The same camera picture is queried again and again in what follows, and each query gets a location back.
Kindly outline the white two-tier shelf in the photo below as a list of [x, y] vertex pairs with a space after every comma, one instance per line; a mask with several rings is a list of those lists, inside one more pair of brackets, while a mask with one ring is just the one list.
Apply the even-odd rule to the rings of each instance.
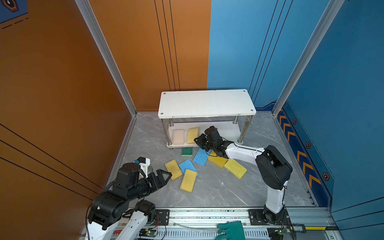
[[[253, 116], [253, 101], [245, 89], [162, 92], [158, 117], [161, 119], [168, 148], [196, 147], [187, 144], [188, 130], [199, 128], [203, 134], [214, 126], [220, 135], [242, 144]], [[185, 144], [174, 146], [173, 131], [185, 130]]]

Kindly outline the yellow-green sponge lower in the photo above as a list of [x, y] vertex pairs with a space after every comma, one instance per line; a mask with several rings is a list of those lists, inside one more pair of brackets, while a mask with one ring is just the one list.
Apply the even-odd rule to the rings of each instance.
[[240, 163], [238, 163], [234, 159], [229, 159], [224, 167], [230, 171], [234, 176], [236, 176], [239, 180], [245, 175], [248, 171], [245, 167], [243, 167]]

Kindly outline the green rubber glove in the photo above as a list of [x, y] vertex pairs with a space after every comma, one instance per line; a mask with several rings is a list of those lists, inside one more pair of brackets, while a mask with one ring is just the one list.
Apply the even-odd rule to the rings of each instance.
[[218, 224], [218, 235], [215, 240], [245, 240], [243, 224], [240, 221]]

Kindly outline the thick yellow sponge centre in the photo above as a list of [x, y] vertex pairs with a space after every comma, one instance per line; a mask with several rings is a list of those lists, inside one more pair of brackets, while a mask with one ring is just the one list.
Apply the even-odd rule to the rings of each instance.
[[228, 159], [226, 159], [226, 158], [222, 158], [222, 157], [217, 156], [217, 154], [215, 152], [211, 152], [209, 154], [207, 160], [209, 162], [215, 164], [219, 168], [223, 168], [228, 161]]

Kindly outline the blue sponge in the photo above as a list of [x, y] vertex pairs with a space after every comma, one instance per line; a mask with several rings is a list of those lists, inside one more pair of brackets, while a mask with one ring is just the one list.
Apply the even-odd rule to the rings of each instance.
[[194, 167], [193, 163], [190, 159], [187, 159], [186, 161], [179, 164], [179, 168], [181, 169], [182, 173], [185, 174], [186, 170], [191, 170], [197, 173], [197, 176], [199, 175], [198, 171]]
[[195, 155], [194, 159], [193, 159], [193, 162], [196, 163], [196, 164], [199, 164], [201, 166], [205, 166], [206, 164], [206, 161], [209, 157], [211, 153], [211, 150], [209, 150], [208, 152], [206, 152], [205, 150], [203, 149], [199, 149], [197, 154]]

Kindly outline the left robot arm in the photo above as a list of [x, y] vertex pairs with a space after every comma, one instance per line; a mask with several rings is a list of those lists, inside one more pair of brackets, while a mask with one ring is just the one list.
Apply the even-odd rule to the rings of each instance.
[[123, 215], [131, 215], [118, 239], [133, 240], [156, 217], [156, 205], [144, 198], [164, 187], [172, 173], [158, 169], [147, 176], [137, 163], [124, 164], [116, 179], [90, 205], [86, 218], [89, 240], [109, 240]]

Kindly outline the yellow foam sponge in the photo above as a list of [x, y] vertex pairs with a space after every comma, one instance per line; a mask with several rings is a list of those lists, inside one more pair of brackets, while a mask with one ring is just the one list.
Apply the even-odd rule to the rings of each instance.
[[194, 144], [195, 139], [199, 136], [199, 128], [193, 128], [188, 130], [187, 144]]
[[197, 175], [196, 171], [186, 169], [180, 189], [192, 193]]
[[176, 162], [176, 160], [172, 160], [170, 162], [167, 162], [165, 164], [165, 167], [166, 167], [167, 171], [172, 174], [172, 177], [171, 177], [172, 181], [180, 178], [183, 175], [183, 172], [180, 169], [180, 167], [179, 167], [178, 163]]

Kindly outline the pale pink foam sponge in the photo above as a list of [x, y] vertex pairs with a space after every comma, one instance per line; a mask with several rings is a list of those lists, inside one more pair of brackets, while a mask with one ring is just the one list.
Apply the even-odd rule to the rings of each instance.
[[173, 140], [172, 143], [174, 146], [182, 146], [185, 144], [185, 130], [177, 129], [173, 131]]

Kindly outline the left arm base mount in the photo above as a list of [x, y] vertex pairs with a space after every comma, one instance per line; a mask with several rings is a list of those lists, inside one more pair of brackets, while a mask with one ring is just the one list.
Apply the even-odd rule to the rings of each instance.
[[151, 226], [168, 226], [170, 220], [170, 210], [169, 209], [156, 209], [154, 219], [150, 223]]

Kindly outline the yellow foam sponge left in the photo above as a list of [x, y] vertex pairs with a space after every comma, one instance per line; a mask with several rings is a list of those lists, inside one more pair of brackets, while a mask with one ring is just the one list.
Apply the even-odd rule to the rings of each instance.
[[170, 162], [167, 162], [165, 164], [165, 167], [166, 167], [167, 171], [172, 174], [172, 177], [171, 177], [172, 181], [180, 178], [183, 175], [183, 172], [180, 169], [180, 167], [179, 167], [178, 163], [176, 162], [176, 160], [172, 160]]

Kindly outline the yellow foam sponge middle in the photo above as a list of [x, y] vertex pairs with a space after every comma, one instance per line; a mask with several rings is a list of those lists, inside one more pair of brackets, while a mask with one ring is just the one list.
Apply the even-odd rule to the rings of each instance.
[[192, 193], [197, 175], [196, 171], [186, 169], [180, 189]]

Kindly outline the small circuit board left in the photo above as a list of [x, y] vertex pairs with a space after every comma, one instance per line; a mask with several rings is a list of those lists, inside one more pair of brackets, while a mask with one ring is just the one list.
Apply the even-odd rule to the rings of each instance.
[[157, 235], [158, 231], [156, 229], [142, 229], [140, 231], [140, 237], [155, 238]]

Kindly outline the blue sponge lower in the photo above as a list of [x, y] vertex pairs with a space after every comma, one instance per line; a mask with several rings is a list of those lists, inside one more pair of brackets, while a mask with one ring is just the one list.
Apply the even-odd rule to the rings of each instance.
[[194, 167], [193, 163], [190, 159], [187, 159], [186, 161], [179, 164], [179, 168], [181, 169], [182, 173], [185, 174], [186, 170], [191, 170], [197, 173], [197, 176], [199, 175], [198, 171]]

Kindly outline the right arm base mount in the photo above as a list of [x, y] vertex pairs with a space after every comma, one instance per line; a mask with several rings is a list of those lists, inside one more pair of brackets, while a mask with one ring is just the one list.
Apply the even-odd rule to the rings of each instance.
[[286, 208], [282, 208], [282, 210], [277, 214], [273, 213], [268, 209], [250, 209], [248, 210], [248, 214], [252, 226], [290, 226], [292, 224], [289, 213]]

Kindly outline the yellow foam sponge front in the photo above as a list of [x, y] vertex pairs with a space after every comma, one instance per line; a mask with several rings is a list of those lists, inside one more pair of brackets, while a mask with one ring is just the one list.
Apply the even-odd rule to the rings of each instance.
[[187, 144], [194, 144], [195, 139], [199, 136], [199, 128], [193, 128], [188, 130]]

